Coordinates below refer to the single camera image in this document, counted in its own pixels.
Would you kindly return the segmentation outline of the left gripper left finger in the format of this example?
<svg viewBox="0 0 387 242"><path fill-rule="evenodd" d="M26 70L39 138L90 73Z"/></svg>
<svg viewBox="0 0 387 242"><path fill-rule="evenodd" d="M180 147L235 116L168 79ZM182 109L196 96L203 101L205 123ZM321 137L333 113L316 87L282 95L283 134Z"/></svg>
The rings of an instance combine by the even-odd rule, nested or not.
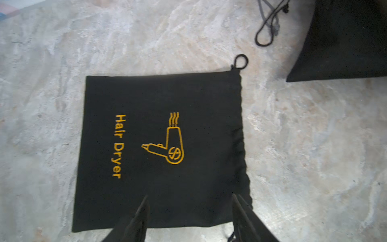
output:
<svg viewBox="0 0 387 242"><path fill-rule="evenodd" d="M150 214L148 196L145 196L133 216L123 217L103 242L144 242Z"/></svg>

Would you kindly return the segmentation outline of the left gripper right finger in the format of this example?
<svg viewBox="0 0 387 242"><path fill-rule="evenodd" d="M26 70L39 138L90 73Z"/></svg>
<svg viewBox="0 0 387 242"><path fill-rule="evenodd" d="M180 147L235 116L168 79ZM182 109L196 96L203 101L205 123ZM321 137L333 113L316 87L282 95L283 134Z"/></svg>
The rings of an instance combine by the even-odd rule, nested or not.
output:
<svg viewBox="0 0 387 242"><path fill-rule="evenodd" d="M279 242L241 195L232 196L232 242Z"/></svg>

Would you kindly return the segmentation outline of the black pouch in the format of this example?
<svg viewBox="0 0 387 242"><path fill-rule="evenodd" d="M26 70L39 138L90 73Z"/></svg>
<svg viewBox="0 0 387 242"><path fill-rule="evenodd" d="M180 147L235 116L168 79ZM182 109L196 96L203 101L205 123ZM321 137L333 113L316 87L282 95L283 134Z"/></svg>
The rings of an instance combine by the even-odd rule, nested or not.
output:
<svg viewBox="0 0 387 242"><path fill-rule="evenodd" d="M287 82L385 77L387 2L315 1Z"/></svg>
<svg viewBox="0 0 387 242"><path fill-rule="evenodd" d="M150 204L149 228L232 221L252 203L241 68L87 76L72 232L113 228Z"/></svg>

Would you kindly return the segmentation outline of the grey drawstring pouch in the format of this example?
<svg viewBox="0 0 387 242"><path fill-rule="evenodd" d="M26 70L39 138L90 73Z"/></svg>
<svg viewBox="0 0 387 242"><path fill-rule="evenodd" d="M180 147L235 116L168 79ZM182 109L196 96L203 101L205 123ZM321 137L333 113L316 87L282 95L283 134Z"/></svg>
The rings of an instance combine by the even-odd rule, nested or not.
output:
<svg viewBox="0 0 387 242"><path fill-rule="evenodd" d="M273 35L277 36L279 34L280 24L279 18L274 15L275 7L267 0L258 0L258 5L263 20L263 25L261 29L263 29L264 27L268 27L269 31L273 29ZM265 13L263 5L266 5L269 8L269 13Z"/></svg>

